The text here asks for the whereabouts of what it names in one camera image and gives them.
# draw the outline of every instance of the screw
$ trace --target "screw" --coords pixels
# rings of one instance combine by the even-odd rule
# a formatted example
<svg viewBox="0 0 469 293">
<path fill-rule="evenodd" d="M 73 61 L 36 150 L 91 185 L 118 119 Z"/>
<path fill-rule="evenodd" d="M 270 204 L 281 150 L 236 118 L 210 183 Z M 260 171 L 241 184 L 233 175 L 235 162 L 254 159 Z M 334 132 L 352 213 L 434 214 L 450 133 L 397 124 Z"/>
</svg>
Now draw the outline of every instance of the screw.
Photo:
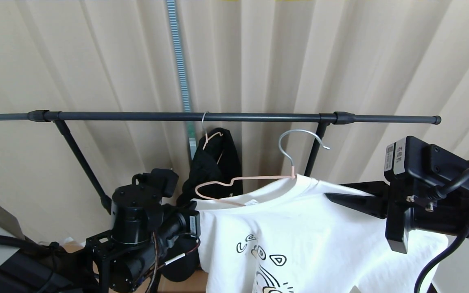
<svg viewBox="0 0 469 293">
<path fill-rule="evenodd" d="M 434 211 L 434 203 L 433 203 L 433 202 L 429 202 L 429 203 L 426 205 L 425 210 L 426 210 L 427 212 L 433 212 L 433 211 Z"/>
</svg>

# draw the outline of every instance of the t-shirt sleeve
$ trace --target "t-shirt sleeve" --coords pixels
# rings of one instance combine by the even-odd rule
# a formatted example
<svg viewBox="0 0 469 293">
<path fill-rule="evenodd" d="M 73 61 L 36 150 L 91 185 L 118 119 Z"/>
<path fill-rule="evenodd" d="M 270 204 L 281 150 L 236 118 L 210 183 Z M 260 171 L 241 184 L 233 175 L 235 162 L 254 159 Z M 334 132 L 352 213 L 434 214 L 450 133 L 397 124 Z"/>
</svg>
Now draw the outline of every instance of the t-shirt sleeve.
<svg viewBox="0 0 469 293">
<path fill-rule="evenodd" d="M 361 293 L 412 293 L 423 267 L 448 245 L 445 235 L 425 231 L 409 234 L 408 254 L 386 251 L 359 279 Z M 421 292 L 427 292 L 437 266 L 426 276 Z"/>
</svg>

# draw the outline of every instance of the white t-shirt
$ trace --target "white t-shirt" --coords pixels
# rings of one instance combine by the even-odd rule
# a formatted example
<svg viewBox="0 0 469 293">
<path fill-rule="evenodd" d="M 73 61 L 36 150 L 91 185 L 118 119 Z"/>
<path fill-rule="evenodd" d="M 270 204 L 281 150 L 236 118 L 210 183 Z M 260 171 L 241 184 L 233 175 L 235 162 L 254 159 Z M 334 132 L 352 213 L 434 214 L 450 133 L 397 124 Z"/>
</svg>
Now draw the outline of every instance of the white t-shirt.
<svg viewBox="0 0 469 293">
<path fill-rule="evenodd" d="M 224 199 L 249 206 L 197 200 L 206 292 L 348 293 L 355 286 L 362 293 L 410 293 L 421 269 L 448 244 L 444 235 L 412 231 L 408 254 L 393 252 L 385 220 L 330 202 L 326 192 L 368 195 L 298 175 Z"/>
</svg>

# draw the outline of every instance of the black garment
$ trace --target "black garment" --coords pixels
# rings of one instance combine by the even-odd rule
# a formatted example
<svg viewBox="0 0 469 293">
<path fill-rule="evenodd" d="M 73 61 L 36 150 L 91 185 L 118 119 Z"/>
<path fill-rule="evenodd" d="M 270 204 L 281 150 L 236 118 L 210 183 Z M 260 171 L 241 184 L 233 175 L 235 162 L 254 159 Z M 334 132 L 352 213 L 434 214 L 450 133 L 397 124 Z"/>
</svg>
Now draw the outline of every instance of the black garment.
<svg viewBox="0 0 469 293">
<path fill-rule="evenodd" d="M 205 150 L 202 150 L 205 137 L 199 141 L 197 152 L 195 152 L 191 163 L 189 178 L 182 186 L 182 195 L 177 199 L 177 206 L 184 206 L 194 198 L 200 199 L 201 197 L 195 193 L 195 187 L 201 183 L 209 181 L 229 183 L 232 178 L 242 176 L 242 165 L 240 159 L 238 159 L 231 132 L 224 128 L 215 128 L 208 133 L 208 136 L 211 137 L 216 132 L 220 132 L 222 136 L 215 135 L 212 137 Z M 241 195 L 243 193 L 242 181 L 235 181 L 233 186 L 228 187 L 218 184 L 205 186 L 200 189 L 200 193 L 217 199 Z M 182 252 L 187 252 L 196 244 L 192 237 L 180 237 L 175 242 L 175 246 L 168 250 L 168 254 L 164 259 L 169 260 L 178 254 L 182 254 Z M 199 253 L 194 251 L 192 254 L 162 268 L 161 271 L 168 280 L 182 282 L 187 280 L 198 267 Z"/>
</svg>

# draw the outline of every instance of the beige curtain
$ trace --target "beige curtain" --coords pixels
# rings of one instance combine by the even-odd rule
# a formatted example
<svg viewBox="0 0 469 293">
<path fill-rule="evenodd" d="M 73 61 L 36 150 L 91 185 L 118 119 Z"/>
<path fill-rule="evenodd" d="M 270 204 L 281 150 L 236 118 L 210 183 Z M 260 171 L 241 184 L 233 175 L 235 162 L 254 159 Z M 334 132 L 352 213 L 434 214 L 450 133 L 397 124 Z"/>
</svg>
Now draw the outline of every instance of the beige curtain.
<svg viewBox="0 0 469 293">
<path fill-rule="evenodd" d="M 165 7 L 163 0 L 0 1 L 0 113 L 182 111 Z M 196 112 L 443 118 L 439 126 L 331 126 L 324 143 L 332 149 L 320 151 L 313 177 L 382 180 L 385 147 L 407 135 L 469 160 L 469 1 L 179 0 L 177 7 Z M 278 136 L 315 129 L 206 125 L 232 131 L 248 176 L 285 172 Z M 69 126 L 110 195 L 155 167 L 173 168 L 180 183 L 186 179 L 182 122 Z M 295 133 L 286 143 L 299 171 L 311 142 Z M 0 205 L 37 241 L 84 241 L 109 223 L 65 141 L 47 123 L 0 122 Z M 469 291 L 469 275 L 449 280 L 457 279 L 449 276 L 458 262 L 468 264 L 469 243 L 461 249 L 439 270 L 443 292 Z"/>
</svg>

